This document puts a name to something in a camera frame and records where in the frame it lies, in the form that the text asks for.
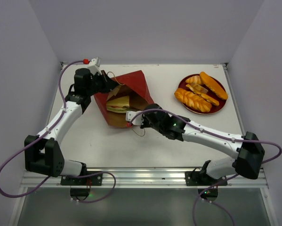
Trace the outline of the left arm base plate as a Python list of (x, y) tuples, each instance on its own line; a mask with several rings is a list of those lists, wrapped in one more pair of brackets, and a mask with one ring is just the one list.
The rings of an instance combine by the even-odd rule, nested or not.
[(62, 186), (101, 186), (103, 173), (101, 171), (86, 171), (82, 176), (63, 176)]

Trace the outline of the braided fake bread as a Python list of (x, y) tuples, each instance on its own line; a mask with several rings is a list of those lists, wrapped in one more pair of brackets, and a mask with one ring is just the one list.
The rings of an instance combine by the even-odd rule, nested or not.
[(174, 95), (179, 102), (199, 112), (208, 113), (212, 108), (211, 103), (191, 91), (178, 88)]

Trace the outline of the fake croissant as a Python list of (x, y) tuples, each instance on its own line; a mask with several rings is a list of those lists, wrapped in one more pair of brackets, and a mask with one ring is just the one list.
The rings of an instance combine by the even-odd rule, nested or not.
[(192, 77), (189, 77), (185, 80), (186, 83), (191, 84), (191, 83), (196, 83), (198, 85), (202, 85), (202, 81), (199, 75), (195, 75)]

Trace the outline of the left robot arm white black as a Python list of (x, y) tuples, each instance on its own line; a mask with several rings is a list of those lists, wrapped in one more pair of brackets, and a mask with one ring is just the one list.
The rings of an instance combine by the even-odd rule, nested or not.
[(87, 68), (76, 70), (74, 83), (62, 108), (47, 127), (25, 139), (25, 169), (50, 177), (71, 176), (76, 184), (85, 184), (88, 173), (84, 163), (65, 159), (60, 145), (68, 130), (91, 103), (91, 97), (97, 93), (109, 93), (117, 86), (118, 83), (104, 71), (92, 74)]

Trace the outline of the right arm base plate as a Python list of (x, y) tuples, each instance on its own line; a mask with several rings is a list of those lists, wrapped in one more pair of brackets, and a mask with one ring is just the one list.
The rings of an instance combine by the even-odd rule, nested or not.
[(222, 178), (214, 179), (207, 174), (207, 166), (205, 163), (202, 168), (195, 168), (192, 171), (185, 171), (185, 183), (187, 186), (226, 186), (227, 182), (223, 182)]

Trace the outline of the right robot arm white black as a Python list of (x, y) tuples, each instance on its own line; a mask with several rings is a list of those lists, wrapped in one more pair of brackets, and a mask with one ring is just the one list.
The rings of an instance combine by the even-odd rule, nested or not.
[(210, 185), (216, 179), (239, 174), (247, 179), (257, 179), (265, 151), (254, 133), (226, 134), (202, 126), (190, 119), (171, 114), (159, 105), (149, 105), (141, 113), (143, 128), (152, 128), (170, 140), (197, 143), (220, 151), (227, 157), (204, 163), (200, 180)]

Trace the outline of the fake bread slice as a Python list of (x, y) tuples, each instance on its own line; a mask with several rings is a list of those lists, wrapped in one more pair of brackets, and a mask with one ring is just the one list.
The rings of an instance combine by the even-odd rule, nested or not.
[(219, 101), (217, 101), (216, 99), (210, 97), (209, 95), (205, 94), (205, 93), (201, 93), (201, 97), (203, 99), (205, 99), (207, 102), (211, 103), (214, 106), (219, 106)]

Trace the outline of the small fake toast piece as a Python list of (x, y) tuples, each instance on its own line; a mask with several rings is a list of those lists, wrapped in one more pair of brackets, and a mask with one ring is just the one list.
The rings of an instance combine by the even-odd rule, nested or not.
[(207, 94), (208, 90), (204, 88), (203, 86), (197, 84), (197, 83), (191, 83), (186, 84), (186, 87), (189, 88), (193, 93), (200, 95), (200, 94)]

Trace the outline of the red paper bag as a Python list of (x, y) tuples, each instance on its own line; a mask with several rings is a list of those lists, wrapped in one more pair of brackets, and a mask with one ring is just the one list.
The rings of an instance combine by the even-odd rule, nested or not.
[(110, 98), (129, 96), (130, 105), (134, 107), (131, 111), (142, 111), (148, 105), (153, 104), (148, 85), (146, 83), (144, 73), (139, 70), (121, 76), (114, 76), (115, 80), (123, 85), (118, 85), (115, 89), (108, 93), (97, 93), (94, 95), (96, 104), (109, 126), (116, 128), (127, 128), (127, 121), (125, 120), (126, 113), (113, 113), (107, 111), (106, 102)]

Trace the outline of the long orange bread loaf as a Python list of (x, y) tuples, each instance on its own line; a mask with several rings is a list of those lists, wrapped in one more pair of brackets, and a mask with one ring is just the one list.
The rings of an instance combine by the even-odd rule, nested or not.
[(218, 82), (211, 76), (209, 76), (205, 72), (200, 72), (200, 79), (206, 87), (208, 87), (213, 93), (216, 94), (218, 98), (221, 98), (223, 100), (228, 99), (228, 94), (225, 89), (222, 88), (222, 86), (220, 86)]

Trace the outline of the triangular fake sandwich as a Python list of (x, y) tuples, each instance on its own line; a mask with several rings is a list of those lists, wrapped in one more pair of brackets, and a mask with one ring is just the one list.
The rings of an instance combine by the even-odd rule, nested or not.
[(106, 109), (107, 111), (113, 113), (126, 113), (127, 111), (134, 110), (135, 108), (130, 105), (130, 97), (123, 96), (110, 98), (106, 102)]

